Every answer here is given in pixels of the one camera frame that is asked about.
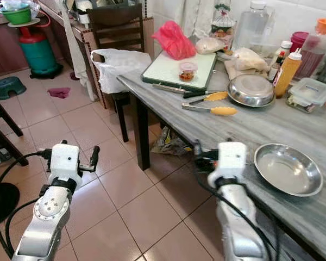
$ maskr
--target tiled floor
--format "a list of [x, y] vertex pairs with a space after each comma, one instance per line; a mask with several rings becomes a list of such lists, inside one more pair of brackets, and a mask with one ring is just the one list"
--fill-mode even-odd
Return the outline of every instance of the tiled floor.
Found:
[[[216, 201], [198, 186], [189, 157], [152, 154], [151, 168], [141, 171], [130, 115], [129, 142], [123, 143], [117, 115], [92, 103], [85, 89], [69, 79], [70, 70], [65, 65], [53, 80], [30, 79], [27, 70], [14, 73], [28, 90], [1, 101], [24, 137], [18, 138], [3, 121], [0, 129], [23, 153], [66, 139], [80, 146], [85, 162], [94, 145], [101, 148], [96, 173], [85, 173], [83, 186], [74, 194], [55, 260], [223, 260]], [[71, 87], [70, 97], [62, 100], [46, 93], [56, 87]], [[159, 133], [159, 125], [150, 126], [150, 142]], [[37, 157], [29, 162], [14, 167], [6, 179], [19, 188], [19, 204], [36, 198], [47, 182], [46, 162]], [[7, 164], [0, 165], [0, 174]], [[14, 217], [14, 247], [31, 216], [32, 206]], [[4, 260], [8, 258], [0, 246], [0, 261]]]

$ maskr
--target green cutting board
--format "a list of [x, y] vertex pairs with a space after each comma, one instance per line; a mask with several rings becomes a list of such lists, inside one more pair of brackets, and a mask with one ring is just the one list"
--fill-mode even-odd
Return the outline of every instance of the green cutting board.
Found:
[[[198, 70], [190, 82], [183, 82], [179, 79], [179, 65], [184, 62], [197, 64]], [[206, 90], [212, 69], [216, 62], [216, 53], [199, 54], [183, 60], [172, 59], [165, 51], [162, 51], [157, 58], [147, 67], [141, 75], [145, 83], [157, 83], [187, 91]]]

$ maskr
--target green bucket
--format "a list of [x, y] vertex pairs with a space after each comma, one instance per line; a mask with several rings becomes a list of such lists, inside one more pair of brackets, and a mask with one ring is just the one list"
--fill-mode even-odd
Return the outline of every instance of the green bucket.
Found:
[[16, 10], [16, 11], [3, 11], [2, 14], [12, 24], [28, 23], [32, 20], [32, 13], [30, 12], [30, 6]]

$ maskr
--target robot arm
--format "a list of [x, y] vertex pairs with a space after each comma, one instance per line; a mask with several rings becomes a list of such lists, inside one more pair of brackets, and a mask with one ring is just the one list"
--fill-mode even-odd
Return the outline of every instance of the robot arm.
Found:
[[[218, 162], [208, 175], [208, 183], [257, 225], [256, 208], [239, 183], [245, 169], [246, 146], [240, 142], [218, 144]], [[225, 202], [218, 200], [217, 218], [223, 230], [223, 247], [226, 261], [264, 261], [267, 254], [264, 244], [251, 226]]]
[[82, 184], [82, 171], [94, 171], [99, 147], [90, 165], [79, 165], [79, 148], [67, 144], [53, 146], [47, 159], [51, 165], [50, 187], [35, 203], [33, 218], [23, 234], [13, 261], [50, 261], [57, 251], [60, 233], [70, 216], [70, 203]]

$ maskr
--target stainless steel bowl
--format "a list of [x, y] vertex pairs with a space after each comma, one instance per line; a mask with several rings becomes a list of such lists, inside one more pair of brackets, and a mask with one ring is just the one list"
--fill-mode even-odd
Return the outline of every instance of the stainless steel bowl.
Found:
[[228, 85], [228, 95], [237, 103], [255, 108], [268, 106], [275, 99], [272, 84], [255, 74], [243, 74], [233, 79]]
[[285, 193], [309, 197], [322, 189], [323, 177], [318, 166], [288, 145], [262, 145], [256, 150], [254, 161], [262, 177]]

